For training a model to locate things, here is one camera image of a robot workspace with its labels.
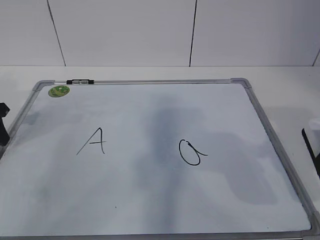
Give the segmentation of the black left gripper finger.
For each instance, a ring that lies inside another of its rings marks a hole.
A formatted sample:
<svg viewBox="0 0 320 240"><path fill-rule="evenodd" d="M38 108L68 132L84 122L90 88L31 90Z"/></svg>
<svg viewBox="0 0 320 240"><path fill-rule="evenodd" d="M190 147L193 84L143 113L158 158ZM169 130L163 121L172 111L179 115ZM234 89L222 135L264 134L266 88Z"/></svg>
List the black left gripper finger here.
<svg viewBox="0 0 320 240"><path fill-rule="evenodd" d="M9 113L10 108L4 103L0 103L0 145L5 146L8 144L10 140L10 136L4 126L3 118L7 116Z"/></svg>

